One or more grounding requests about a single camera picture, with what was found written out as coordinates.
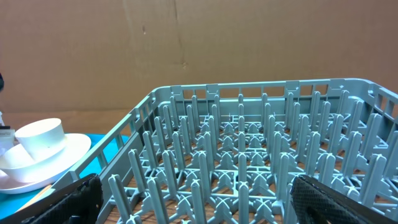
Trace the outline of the grey plastic dish rack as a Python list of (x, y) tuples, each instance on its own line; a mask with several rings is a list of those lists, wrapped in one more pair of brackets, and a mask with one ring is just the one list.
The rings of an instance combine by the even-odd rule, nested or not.
[(52, 187), (97, 174), (98, 223), (295, 223), (311, 176), (397, 219), (397, 94), (359, 78), (162, 86)]

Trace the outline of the white bowl under cup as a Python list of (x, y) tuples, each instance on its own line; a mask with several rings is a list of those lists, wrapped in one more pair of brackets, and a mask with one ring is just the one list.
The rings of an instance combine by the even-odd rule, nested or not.
[(35, 161), (21, 144), (12, 147), (1, 156), (1, 170), (10, 178), (22, 183), (49, 179), (67, 170), (72, 164), (73, 159), (63, 151), (42, 161)]

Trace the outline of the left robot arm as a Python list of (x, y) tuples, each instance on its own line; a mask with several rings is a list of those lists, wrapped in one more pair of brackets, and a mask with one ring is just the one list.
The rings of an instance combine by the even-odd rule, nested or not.
[(1, 155), (14, 147), (15, 129), (5, 125), (1, 113)]

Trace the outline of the large white plate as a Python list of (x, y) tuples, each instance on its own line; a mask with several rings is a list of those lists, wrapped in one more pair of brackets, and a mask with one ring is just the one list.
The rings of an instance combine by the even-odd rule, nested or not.
[[(73, 166), (89, 151), (91, 146), (91, 139), (85, 134), (77, 134), (77, 133), (67, 134), (66, 138), (67, 138), (67, 144), (65, 148), (62, 149), (62, 151), (73, 159), (73, 164), (72, 164)], [(59, 178), (61, 178), (61, 176), (64, 173), (66, 173), (67, 170), (49, 179), (45, 179), (38, 182), (29, 182), (29, 183), (18, 182), (10, 178), (5, 172), (1, 170), (1, 190), (4, 193), (7, 192), (9, 194), (11, 194), (11, 190), (20, 190), (20, 191), (15, 191), (15, 194), (19, 194), (18, 192), (22, 192), (23, 187), (33, 187), (33, 185), (39, 186), (39, 184), (52, 184), (56, 182)]]

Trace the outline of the teal serving tray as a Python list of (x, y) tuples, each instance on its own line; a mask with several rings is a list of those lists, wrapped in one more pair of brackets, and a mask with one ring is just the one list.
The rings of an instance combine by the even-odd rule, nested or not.
[[(87, 136), (91, 139), (91, 150), (91, 148), (104, 137), (104, 134), (87, 134)], [(117, 152), (118, 147), (116, 145), (116, 141), (113, 139), (104, 149), (106, 160), (109, 162)], [(93, 162), (90, 162), (85, 169), (83, 169), (80, 177), (84, 177), (91, 173), (99, 174), (100, 171), (101, 168), (98, 159), (95, 159)], [(1, 190), (1, 219), (15, 213), (47, 185), (50, 184), (39, 184), (39, 186), (33, 185), (33, 187), (23, 187), (22, 192), (18, 192), (19, 194), (15, 194), (15, 191), (20, 190), (11, 190), (11, 194), (7, 192), (4, 193)]]

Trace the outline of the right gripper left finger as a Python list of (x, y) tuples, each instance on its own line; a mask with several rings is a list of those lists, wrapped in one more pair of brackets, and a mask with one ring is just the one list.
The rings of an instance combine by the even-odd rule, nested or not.
[(1, 220), (1, 224), (96, 223), (103, 206), (99, 175), (90, 174)]

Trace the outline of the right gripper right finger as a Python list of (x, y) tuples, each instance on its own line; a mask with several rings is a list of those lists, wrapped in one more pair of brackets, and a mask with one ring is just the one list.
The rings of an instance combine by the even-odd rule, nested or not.
[(290, 195), (299, 223), (397, 224), (307, 175), (294, 179)]

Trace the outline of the white cup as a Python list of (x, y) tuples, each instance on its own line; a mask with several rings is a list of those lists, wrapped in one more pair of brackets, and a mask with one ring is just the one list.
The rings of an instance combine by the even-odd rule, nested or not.
[(67, 144), (59, 118), (47, 118), (27, 124), (15, 132), (15, 137), (34, 161), (53, 156)]

